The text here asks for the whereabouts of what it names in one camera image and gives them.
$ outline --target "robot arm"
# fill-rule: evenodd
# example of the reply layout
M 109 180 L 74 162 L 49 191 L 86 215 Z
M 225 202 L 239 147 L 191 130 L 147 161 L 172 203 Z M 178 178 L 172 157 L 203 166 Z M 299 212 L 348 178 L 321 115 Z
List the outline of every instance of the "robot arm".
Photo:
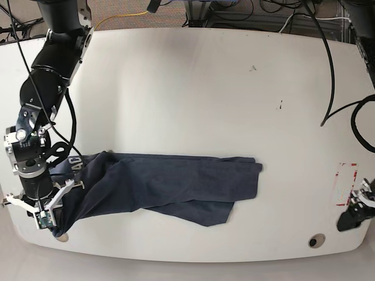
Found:
M 56 226 L 53 207 L 60 206 L 57 201 L 76 184 L 70 181 L 66 184 L 68 188 L 60 187 L 58 191 L 49 167 L 68 157 L 75 128 L 69 144 L 58 142 L 53 146 L 47 130 L 52 127 L 64 96 L 69 107 L 73 107 L 68 86 L 83 61 L 94 29 L 87 0 L 36 2 L 49 30 L 43 49 L 31 66 L 30 76 L 21 87 L 21 110 L 16 125 L 6 129 L 4 137 L 13 173 L 20 177 L 25 196 L 16 198 L 8 194 L 6 200 L 28 211 L 34 210 L 30 213 L 39 228 L 51 228 Z M 51 156 L 57 159 L 48 163 Z M 46 211 L 43 202 L 49 207 Z

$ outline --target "floor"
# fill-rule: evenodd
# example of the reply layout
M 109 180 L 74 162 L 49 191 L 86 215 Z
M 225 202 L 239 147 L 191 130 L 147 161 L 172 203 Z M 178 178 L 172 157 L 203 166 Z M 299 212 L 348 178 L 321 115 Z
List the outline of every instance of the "floor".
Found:
M 285 2 L 294 2 L 294 0 L 285 0 Z M 146 10 L 149 0 L 88 0 L 91 8 L 92 22 L 95 26 L 99 21 L 113 15 L 125 13 L 139 13 Z M 0 0 L 0 4 L 7 8 L 6 0 Z M 254 5 L 254 13 L 264 13 L 259 6 L 258 0 L 240 0 L 238 5 L 231 7 L 229 11 L 240 11 L 247 13 L 251 11 Z M 274 4 L 264 2 L 265 8 L 269 10 L 275 9 Z M 318 15 L 320 17 L 336 16 L 338 10 L 337 0 L 324 0 L 323 4 L 317 5 Z M 15 18 L 20 22 L 36 19 L 40 17 L 39 8 L 36 2 L 29 0 L 11 0 L 11 9 Z M 290 15 L 292 10 L 283 9 L 280 14 Z M 173 1 L 168 5 L 161 6 L 156 14 L 146 14 L 142 16 L 132 16 L 125 18 L 113 18 L 104 22 L 98 30 L 107 29 L 126 29 L 126 28 L 165 28 L 165 27 L 181 27 L 185 18 L 185 7 L 183 1 Z M 10 25 L 9 17 L 0 11 L 0 26 L 8 28 Z M 47 31 L 47 25 L 40 23 L 32 28 L 31 36 L 44 35 Z M 0 34 L 0 40 L 6 38 L 7 34 Z

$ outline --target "table surface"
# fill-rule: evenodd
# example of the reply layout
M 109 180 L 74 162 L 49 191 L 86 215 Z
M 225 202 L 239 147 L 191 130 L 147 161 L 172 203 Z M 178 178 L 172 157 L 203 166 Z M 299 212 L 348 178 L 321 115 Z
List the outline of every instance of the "table surface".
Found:
M 356 46 L 329 44 L 337 81 L 333 109 L 372 94 Z M 29 64 L 42 45 L 43 40 L 22 43 Z M 5 131 L 15 125 L 27 73 L 15 44 L 0 47 L 0 61 Z M 372 179 L 375 157 L 352 134 L 353 108 L 319 126 L 330 94 L 321 40 L 227 29 L 95 32 L 70 93 L 78 120 L 76 146 L 84 154 L 112 149 L 255 157 L 264 165 L 258 195 L 237 202 L 223 225 L 207 228 L 138 210 L 80 220 L 64 244 L 49 231 L 36 230 L 24 210 L 9 206 L 24 240 L 95 255 L 179 262 L 300 258 L 350 251 L 362 243 L 368 222 L 348 232 L 336 229 L 346 209 L 337 205 L 343 200 L 338 193 L 352 188 L 354 170 L 357 182 Z M 375 137 L 371 107 L 357 117 L 368 140 Z M 65 102 L 56 122 L 69 136 Z M 0 151 L 1 187 L 17 194 L 22 186 Z M 325 243 L 310 248 L 309 239 L 319 233 Z

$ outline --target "round hole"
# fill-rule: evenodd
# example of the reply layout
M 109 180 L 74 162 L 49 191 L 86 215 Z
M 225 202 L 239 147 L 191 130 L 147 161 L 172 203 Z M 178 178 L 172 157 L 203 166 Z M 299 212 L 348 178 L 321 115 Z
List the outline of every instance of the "round hole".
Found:
M 27 167 L 32 167 L 36 164 L 35 160 L 34 159 L 30 159 L 30 160 L 27 160 L 26 161 L 26 166 Z
M 325 241 L 326 241 L 326 237 L 324 234 L 316 234 L 310 238 L 309 247 L 313 249 L 317 249 L 320 246 L 322 246 Z

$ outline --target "white table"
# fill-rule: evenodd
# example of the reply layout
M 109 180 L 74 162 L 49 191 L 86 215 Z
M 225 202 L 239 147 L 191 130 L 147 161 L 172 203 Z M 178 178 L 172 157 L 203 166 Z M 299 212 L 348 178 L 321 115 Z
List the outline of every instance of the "white table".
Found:
M 29 64 L 42 44 L 22 43 Z M 330 47 L 337 80 L 333 109 L 372 94 L 356 46 L 330 42 Z M 27 73 L 15 44 L 0 47 L 0 61 L 5 131 L 16 122 Z M 138 210 L 80 220 L 65 244 L 36 230 L 24 210 L 9 206 L 16 230 L 30 243 L 119 258 L 238 262 L 350 251 L 366 234 L 369 222 L 348 232 L 336 229 L 346 209 L 337 206 L 337 194 L 351 188 L 354 169 L 357 182 L 372 179 L 375 157 L 351 132 L 353 108 L 319 126 L 330 94 L 319 39 L 221 29 L 95 32 L 70 93 L 78 119 L 76 146 L 83 153 L 251 156 L 264 165 L 258 196 L 236 203 L 223 225 L 206 228 Z M 368 140 L 375 137 L 371 107 L 357 117 Z M 69 136 L 65 102 L 56 122 Z M 16 194 L 22 186 L 0 151 L 1 187 Z M 338 170 L 342 176 L 335 185 Z M 308 241 L 318 233 L 326 242 L 311 249 Z

